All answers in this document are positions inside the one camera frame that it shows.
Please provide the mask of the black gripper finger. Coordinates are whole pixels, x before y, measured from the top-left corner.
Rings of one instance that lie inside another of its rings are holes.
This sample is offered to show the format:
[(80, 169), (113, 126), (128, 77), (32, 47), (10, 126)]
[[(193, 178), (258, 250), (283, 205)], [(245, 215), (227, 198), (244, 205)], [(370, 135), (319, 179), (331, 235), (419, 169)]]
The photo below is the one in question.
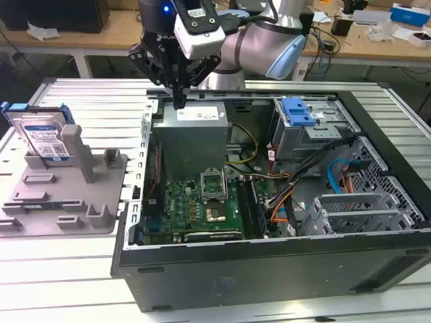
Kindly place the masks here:
[(197, 87), (219, 64), (221, 57), (210, 55), (203, 59), (189, 60), (184, 55), (179, 60), (179, 108), (185, 107), (190, 87)]
[(168, 45), (159, 42), (151, 50), (144, 43), (133, 45), (128, 53), (129, 61), (155, 85), (163, 85), (171, 95), (174, 109), (180, 109), (180, 88), (174, 71), (173, 51)]

